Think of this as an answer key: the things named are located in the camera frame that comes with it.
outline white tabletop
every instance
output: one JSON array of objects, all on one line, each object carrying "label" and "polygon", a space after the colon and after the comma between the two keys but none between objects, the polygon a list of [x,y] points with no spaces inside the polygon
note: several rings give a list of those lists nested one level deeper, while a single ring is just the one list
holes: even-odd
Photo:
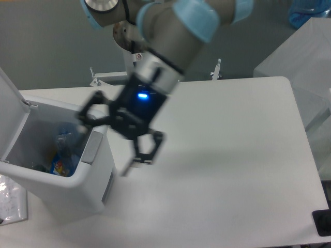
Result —
[{"label": "white tabletop", "polygon": [[[120,87],[99,89],[114,98]],[[82,104],[94,90],[23,93]],[[180,83],[152,127],[167,134],[155,165],[117,176],[103,213],[48,205],[29,194],[29,220],[0,227],[0,247],[244,248],[331,241],[319,237],[313,223],[312,211],[327,203],[285,78]],[[121,170],[131,158],[130,143],[112,131],[108,139]]]}]

